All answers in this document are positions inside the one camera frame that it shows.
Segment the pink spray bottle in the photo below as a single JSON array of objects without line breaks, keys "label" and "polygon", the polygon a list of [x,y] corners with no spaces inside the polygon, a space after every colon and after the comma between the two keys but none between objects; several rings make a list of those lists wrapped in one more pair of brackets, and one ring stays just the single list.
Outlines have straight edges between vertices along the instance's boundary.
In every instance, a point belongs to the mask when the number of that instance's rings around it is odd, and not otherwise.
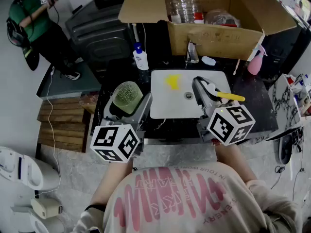
[{"label": "pink spray bottle", "polygon": [[257,44],[254,48],[255,51],[259,51],[259,54],[256,55],[248,64],[247,70],[252,75],[257,75],[261,69],[262,60],[264,56],[267,56],[267,53],[262,45]]}]

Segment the black wristband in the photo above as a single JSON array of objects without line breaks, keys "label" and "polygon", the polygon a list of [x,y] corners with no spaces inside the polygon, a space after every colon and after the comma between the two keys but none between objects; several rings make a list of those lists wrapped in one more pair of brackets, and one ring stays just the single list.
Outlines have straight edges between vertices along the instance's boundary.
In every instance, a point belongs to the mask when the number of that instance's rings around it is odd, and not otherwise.
[{"label": "black wristband", "polygon": [[86,212],[96,212],[96,213],[99,213],[99,212],[105,212],[105,209],[106,209],[106,205],[102,205],[102,204],[93,204],[93,205],[89,205],[85,211]]}]

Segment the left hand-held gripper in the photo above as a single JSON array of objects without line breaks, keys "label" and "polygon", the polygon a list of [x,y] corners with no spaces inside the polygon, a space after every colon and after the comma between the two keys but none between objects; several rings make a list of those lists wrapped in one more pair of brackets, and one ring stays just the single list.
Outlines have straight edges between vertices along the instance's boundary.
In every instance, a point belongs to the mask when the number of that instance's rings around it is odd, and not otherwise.
[{"label": "left hand-held gripper", "polygon": [[[144,149],[145,130],[140,126],[147,118],[151,104],[152,93],[148,92],[139,102],[132,121],[133,125],[107,121],[106,125],[99,125],[93,120],[90,148],[101,159],[107,162],[127,163],[130,159],[140,156]],[[103,119],[117,119],[110,112],[113,97],[110,97],[103,110]]]}]

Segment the small white soap bar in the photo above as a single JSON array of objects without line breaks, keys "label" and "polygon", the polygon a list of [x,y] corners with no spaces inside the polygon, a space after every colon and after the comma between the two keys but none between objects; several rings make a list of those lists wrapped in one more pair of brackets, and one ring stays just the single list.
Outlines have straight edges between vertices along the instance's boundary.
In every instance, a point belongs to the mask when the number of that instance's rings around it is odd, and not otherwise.
[{"label": "small white soap bar", "polygon": [[209,66],[215,66],[216,65],[216,61],[210,57],[203,56],[201,60],[206,65],[209,65]]}]

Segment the white blue pump soap bottle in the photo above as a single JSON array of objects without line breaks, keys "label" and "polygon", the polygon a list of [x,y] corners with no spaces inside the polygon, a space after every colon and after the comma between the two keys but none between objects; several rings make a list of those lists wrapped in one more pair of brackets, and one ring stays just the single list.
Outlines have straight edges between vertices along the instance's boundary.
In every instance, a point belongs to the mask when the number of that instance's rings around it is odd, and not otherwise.
[{"label": "white blue pump soap bottle", "polygon": [[148,60],[147,54],[145,51],[142,50],[141,43],[136,42],[134,44],[134,51],[133,51],[134,60],[136,62],[137,68],[140,70],[148,70]]}]

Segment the white toilet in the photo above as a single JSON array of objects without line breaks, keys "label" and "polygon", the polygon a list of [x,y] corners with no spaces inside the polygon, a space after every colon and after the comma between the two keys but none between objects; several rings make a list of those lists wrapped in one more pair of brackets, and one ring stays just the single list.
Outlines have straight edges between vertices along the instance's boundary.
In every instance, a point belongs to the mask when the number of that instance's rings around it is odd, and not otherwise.
[{"label": "white toilet", "polygon": [[37,191],[53,190],[60,184],[51,165],[6,147],[0,147],[0,175]]}]

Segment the yellow handled bottle brush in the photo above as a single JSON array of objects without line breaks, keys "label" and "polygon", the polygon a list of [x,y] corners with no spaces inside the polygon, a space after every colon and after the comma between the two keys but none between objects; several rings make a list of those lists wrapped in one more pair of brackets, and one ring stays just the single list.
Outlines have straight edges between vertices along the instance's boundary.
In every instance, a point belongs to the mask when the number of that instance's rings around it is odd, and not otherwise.
[{"label": "yellow handled bottle brush", "polygon": [[[181,77],[180,74],[169,74],[165,78],[165,82],[166,82],[167,86],[169,86],[171,88],[171,90],[177,91],[177,90],[179,90],[179,83],[180,83],[179,79],[180,79],[180,77]],[[201,77],[201,76],[197,76],[193,79],[193,81],[195,83],[198,83],[199,87],[203,89],[203,91],[200,91],[199,88],[197,88],[199,95],[202,96],[203,94],[206,94],[211,100],[213,100],[212,97],[205,90],[205,88],[202,84],[202,80],[203,80],[203,77]],[[245,97],[235,95],[235,94],[231,94],[231,93],[219,92],[218,96],[222,97],[223,99],[228,99],[228,100],[245,101]]]}]

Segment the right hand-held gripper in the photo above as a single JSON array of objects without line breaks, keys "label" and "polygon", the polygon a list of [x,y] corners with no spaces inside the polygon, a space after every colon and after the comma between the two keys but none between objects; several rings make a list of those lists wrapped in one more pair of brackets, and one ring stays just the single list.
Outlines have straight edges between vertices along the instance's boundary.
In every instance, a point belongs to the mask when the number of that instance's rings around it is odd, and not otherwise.
[{"label": "right hand-held gripper", "polygon": [[211,80],[197,76],[192,89],[203,115],[197,122],[197,130],[203,142],[213,138],[228,146],[244,140],[256,121],[245,105],[218,96],[220,90]]}]

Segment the chrome faucet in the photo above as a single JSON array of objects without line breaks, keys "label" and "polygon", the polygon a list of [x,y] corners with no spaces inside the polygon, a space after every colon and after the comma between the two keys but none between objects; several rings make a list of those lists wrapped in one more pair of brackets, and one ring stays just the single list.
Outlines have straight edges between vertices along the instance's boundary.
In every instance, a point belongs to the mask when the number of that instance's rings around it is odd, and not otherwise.
[{"label": "chrome faucet", "polygon": [[199,63],[199,57],[196,51],[196,44],[192,41],[188,42],[186,52],[186,63],[197,64]]}]

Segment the brown mottled board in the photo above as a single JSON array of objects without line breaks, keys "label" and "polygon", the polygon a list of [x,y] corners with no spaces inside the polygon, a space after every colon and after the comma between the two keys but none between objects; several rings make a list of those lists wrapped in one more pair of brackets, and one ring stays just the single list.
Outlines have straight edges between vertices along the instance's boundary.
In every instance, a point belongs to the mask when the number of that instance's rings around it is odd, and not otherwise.
[{"label": "brown mottled board", "polygon": [[95,114],[99,92],[91,92],[88,94],[82,94],[79,99],[79,104],[82,108],[87,110],[91,114]]}]

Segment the marble pattern storage rack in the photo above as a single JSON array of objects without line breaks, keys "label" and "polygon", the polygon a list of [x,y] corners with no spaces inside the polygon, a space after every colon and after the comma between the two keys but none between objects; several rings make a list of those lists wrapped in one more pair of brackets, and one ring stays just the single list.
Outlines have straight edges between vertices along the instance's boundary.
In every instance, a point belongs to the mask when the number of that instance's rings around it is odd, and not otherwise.
[{"label": "marble pattern storage rack", "polygon": [[311,86],[290,85],[289,77],[282,74],[269,88],[278,129],[268,135],[267,141],[279,139],[311,123]]}]

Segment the clear plastic bag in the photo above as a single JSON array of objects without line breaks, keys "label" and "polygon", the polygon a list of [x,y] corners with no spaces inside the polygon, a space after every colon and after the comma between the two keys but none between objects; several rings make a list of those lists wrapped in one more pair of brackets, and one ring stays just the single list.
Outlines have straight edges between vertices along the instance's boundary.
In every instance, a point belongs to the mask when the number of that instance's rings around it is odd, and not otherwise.
[{"label": "clear plastic bag", "polygon": [[226,10],[215,9],[210,10],[205,14],[205,24],[219,25],[227,27],[241,27],[239,19],[228,13]]}]

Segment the black washing machine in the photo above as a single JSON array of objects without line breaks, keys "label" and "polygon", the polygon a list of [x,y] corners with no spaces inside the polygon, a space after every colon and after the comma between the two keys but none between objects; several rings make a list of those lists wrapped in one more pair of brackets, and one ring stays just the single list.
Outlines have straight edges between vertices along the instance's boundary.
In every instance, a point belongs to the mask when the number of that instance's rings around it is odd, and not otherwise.
[{"label": "black washing machine", "polygon": [[134,34],[130,24],[118,19],[121,7],[98,9],[92,1],[65,22],[74,46],[99,82],[110,61],[132,57]]}]

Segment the open cardboard box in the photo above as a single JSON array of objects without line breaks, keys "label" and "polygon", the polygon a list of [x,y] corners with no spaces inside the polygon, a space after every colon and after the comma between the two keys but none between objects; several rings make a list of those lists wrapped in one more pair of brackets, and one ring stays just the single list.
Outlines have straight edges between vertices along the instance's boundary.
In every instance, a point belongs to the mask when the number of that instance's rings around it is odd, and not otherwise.
[{"label": "open cardboard box", "polygon": [[119,20],[122,23],[166,21],[173,55],[184,55],[188,42],[192,41],[200,56],[245,61],[263,36],[296,27],[292,16],[277,0],[198,0],[204,13],[225,10],[240,21],[241,27],[176,24],[169,20],[168,1],[124,0]]}]

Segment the white rectangular sink basin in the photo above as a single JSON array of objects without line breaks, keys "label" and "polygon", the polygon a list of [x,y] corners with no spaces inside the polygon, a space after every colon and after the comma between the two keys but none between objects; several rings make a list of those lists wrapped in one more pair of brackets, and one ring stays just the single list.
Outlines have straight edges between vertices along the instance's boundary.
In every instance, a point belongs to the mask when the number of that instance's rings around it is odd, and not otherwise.
[{"label": "white rectangular sink basin", "polygon": [[196,102],[192,80],[201,76],[213,81],[216,87],[230,93],[226,75],[215,70],[154,70],[151,73],[153,101],[150,109],[152,119],[199,118],[203,115]]}]

